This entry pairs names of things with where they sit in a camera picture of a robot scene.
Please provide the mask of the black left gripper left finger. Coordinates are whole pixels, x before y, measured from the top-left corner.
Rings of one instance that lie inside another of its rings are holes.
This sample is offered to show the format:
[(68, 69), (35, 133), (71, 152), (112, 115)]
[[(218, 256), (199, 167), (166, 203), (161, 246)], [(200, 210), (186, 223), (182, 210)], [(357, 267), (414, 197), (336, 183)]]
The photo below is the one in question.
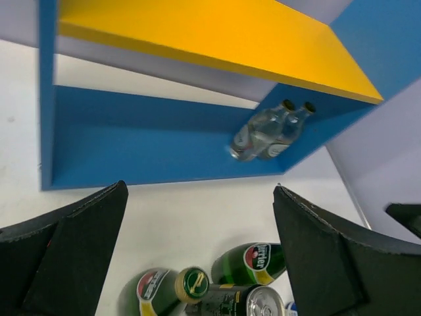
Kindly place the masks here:
[(128, 200), (120, 180), (1, 229), (2, 315), (94, 315)]

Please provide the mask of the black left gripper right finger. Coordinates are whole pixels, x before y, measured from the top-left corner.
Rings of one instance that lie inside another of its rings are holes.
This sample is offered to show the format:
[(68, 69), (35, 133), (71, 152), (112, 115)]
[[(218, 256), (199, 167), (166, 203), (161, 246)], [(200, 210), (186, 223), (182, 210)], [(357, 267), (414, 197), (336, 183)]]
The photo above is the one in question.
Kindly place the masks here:
[(274, 215), (299, 315), (419, 315), (420, 245), (274, 189)]

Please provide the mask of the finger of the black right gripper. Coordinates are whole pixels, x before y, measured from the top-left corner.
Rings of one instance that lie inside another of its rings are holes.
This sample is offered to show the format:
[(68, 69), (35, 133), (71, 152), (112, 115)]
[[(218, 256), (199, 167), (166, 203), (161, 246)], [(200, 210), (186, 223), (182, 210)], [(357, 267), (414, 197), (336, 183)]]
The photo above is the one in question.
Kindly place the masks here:
[(418, 238), (421, 238), (420, 204), (391, 203), (386, 207), (385, 212)]

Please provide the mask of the silver blue energy can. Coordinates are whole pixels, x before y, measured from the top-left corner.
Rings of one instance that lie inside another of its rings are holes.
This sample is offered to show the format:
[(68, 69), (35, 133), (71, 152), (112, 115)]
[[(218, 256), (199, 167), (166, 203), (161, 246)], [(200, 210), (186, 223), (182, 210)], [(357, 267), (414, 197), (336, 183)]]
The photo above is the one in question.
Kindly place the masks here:
[(289, 302), (285, 305), (286, 316), (298, 316), (297, 306), (295, 302)]

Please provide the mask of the green Perrier bottle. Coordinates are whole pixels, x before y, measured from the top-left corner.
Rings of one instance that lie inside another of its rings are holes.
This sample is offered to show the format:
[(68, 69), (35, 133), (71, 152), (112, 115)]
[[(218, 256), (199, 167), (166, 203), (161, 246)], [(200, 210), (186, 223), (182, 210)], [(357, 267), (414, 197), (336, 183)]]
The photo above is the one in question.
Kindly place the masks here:
[(286, 271), (281, 244), (248, 243), (223, 253), (211, 267), (215, 284), (269, 285)]
[(181, 271), (155, 267), (132, 278), (118, 298), (119, 315), (180, 315), (200, 302), (210, 288), (208, 274), (197, 266)]

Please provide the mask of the dark olive drink can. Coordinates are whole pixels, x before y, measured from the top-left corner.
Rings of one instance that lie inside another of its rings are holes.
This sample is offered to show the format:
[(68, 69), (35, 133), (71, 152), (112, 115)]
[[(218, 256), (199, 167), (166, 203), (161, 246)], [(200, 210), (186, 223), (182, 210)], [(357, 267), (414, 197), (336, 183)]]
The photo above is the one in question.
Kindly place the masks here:
[(207, 295), (196, 304), (188, 304), (189, 316), (283, 316), (284, 303), (269, 286), (258, 284), (211, 284)]

